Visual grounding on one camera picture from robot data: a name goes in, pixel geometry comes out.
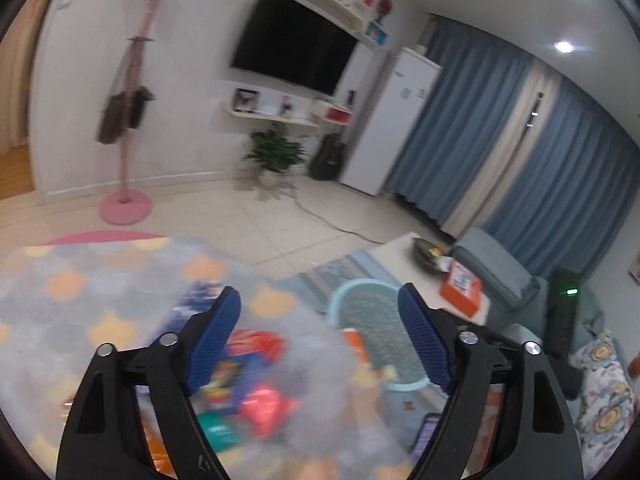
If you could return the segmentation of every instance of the flower pot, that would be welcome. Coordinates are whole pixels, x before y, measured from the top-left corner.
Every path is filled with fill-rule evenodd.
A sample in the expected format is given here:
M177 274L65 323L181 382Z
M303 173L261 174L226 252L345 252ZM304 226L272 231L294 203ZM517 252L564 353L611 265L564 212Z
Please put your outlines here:
M264 189L274 189L280 184L280 174L275 171L262 170L258 175L258 184Z

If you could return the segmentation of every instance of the television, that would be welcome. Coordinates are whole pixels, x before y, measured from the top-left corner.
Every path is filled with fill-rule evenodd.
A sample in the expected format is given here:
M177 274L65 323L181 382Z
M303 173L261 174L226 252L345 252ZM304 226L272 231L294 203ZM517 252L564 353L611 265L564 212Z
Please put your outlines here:
M333 95L357 43L295 0L258 0L231 67Z

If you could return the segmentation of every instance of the light blue rim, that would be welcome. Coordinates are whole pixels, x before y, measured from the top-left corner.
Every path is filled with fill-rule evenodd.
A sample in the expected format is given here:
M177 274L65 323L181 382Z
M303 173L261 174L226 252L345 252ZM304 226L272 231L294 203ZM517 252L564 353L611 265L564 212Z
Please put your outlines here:
M380 280L372 280L369 278L364 278L360 280L350 280L348 282L343 283L341 286L339 286L336 289L336 291L331 296L331 300L329 300L329 307L327 309L327 321L331 326L340 329L340 325L338 324L338 321L339 321L339 314L340 314L342 300L352 288L355 288L360 285L381 285L381 286L385 286L386 288L390 288L392 291L396 293L398 293L398 291L400 290L400 288L397 286L389 285L388 283L381 282ZM420 390L422 388L427 387L430 383L431 381L429 380L429 378L425 376L423 379L415 383L398 384L398 383L387 383L385 381L384 385L387 390L390 390L392 392L414 392L415 390Z

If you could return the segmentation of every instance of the floral pillow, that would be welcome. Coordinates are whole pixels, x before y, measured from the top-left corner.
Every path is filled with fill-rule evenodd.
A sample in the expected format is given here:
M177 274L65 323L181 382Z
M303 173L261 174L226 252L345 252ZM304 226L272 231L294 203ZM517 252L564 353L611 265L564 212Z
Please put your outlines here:
M634 421L634 394L608 332L583 346L570 364L582 368L582 404L575 427L585 479L591 479L624 439Z

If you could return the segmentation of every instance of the orange tissue box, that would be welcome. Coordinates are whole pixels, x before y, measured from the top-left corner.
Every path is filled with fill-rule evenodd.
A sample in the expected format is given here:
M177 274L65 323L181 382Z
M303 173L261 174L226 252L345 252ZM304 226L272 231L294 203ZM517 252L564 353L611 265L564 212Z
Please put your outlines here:
M440 295L467 317L473 317L480 308L481 293L480 278L453 260L451 270L440 289Z

